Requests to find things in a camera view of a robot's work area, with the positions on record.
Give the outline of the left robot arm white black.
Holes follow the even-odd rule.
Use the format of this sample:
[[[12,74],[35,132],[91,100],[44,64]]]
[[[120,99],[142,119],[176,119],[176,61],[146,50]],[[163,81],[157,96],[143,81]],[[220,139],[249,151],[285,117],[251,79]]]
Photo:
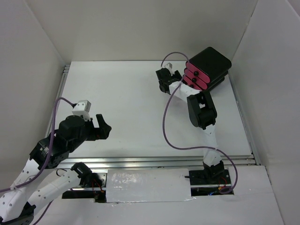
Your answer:
[[[70,169],[50,184],[40,188],[40,183],[85,141],[105,140],[111,131],[101,114],[96,115],[98,127],[92,119],[82,116],[66,117],[58,129],[40,140],[25,167],[0,198],[0,223],[2,225],[28,225],[34,216],[54,199],[71,188],[102,188],[100,177],[83,162]]]

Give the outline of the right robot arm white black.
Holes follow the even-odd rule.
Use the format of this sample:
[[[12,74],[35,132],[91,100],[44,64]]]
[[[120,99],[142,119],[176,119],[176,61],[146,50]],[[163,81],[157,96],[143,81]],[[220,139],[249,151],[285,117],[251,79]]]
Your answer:
[[[203,171],[199,175],[188,177],[191,180],[204,180],[208,183],[215,183],[223,174],[225,168],[222,158],[217,151],[215,124],[217,111],[209,92],[195,89],[195,85],[183,81],[178,71],[171,73],[170,68],[161,68],[156,71],[159,88],[163,93],[169,94],[170,98],[164,110],[163,115],[163,136],[165,141],[177,150],[193,150],[194,147],[180,148],[172,145],[166,136],[165,118],[168,106],[173,97],[177,97],[187,103],[188,116],[192,125],[200,128],[206,134],[207,140],[211,141],[212,146],[208,144],[200,146],[203,149]]]

